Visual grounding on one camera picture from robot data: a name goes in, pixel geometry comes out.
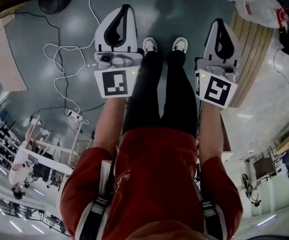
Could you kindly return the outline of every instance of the metal railing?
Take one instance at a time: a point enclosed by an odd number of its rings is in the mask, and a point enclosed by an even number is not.
[[[24,206],[0,197],[0,213],[24,220],[41,221],[49,226],[50,229],[54,229],[69,237],[63,221],[44,210]]]

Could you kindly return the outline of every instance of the white cable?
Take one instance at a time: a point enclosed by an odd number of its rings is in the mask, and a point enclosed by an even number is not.
[[[91,0],[89,0],[89,8],[90,8],[90,10],[91,10],[94,18],[96,19],[98,25],[100,25],[100,21],[99,21],[98,17],[96,16],[94,10],[93,10],[92,7],[91,7]],[[67,76],[60,76],[60,77],[56,78],[56,79],[53,81],[53,85],[54,85],[55,90],[56,90],[63,98],[65,98],[66,100],[68,100],[68,101],[70,101],[70,102],[72,102],[73,104],[76,105],[76,107],[78,108],[78,112],[77,112],[78,115],[79,115],[79,113],[80,113],[80,111],[81,111],[80,106],[79,106],[77,103],[75,103],[72,99],[69,99],[69,98],[65,97],[65,96],[58,90],[58,88],[57,88],[57,86],[56,86],[56,81],[59,80],[59,79],[71,78],[71,77],[74,77],[74,76],[76,76],[76,75],[79,74],[79,72],[86,66],[86,59],[85,59],[85,56],[84,56],[84,54],[83,54],[83,52],[82,52],[82,49],[90,48],[90,47],[93,45],[94,41],[95,41],[95,38],[93,38],[93,39],[92,39],[92,42],[91,42],[88,46],[86,46],[86,47],[78,47],[78,46],[75,46],[75,45],[59,46],[59,45],[56,45],[56,44],[53,44],[53,43],[47,43],[47,44],[43,47],[43,52],[44,52],[44,54],[47,56],[47,58],[48,58],[49,60],[53,61],[53,64],[54,64],[55,68],[56,68],[61,74],[65,74],[65,69],[64,69],[63,66],[56,60],[56,57],[57,57],[60,49],[64,49],[64,50],[66,50],[66,51],[76,51],[76,50],[79,50],[79,51],[80,51],[81,56],[82,56],[82,59],[83,59],[83,66],[77,71],[77,73],[71,74],[71,75],[67,75]],[[50,56],[47,54],[47,52],[46,52],[46,47],[47,47],[47,46],[57,47],[57,50],[56,50],[53,58],[50,57]],[[83,121],[85,124],[87,124],[87,125],[89,124],[89,121],[86,120],[86,119],[83,119],[82,121]]]

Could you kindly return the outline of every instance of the white sneaker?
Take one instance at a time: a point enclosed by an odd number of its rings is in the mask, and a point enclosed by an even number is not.
[[[188,49],[188,41],[187,39],[181,36],[174,41],[172,46],[173,51],[182,51],[186,53],[187,49]]]
[[[142,48],[144,50],[144,54],[147,52],[157,52],[157,43],[152,37],[146,37],[143,40]]]

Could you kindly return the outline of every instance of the wooden board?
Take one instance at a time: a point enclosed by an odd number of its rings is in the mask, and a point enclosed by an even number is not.
[[[247,21],[236,12],[232,16],[230,26],[238,38],[241,52],[238,88],[232,98],[230,107],[239,108],[262,66],[274,30]]]

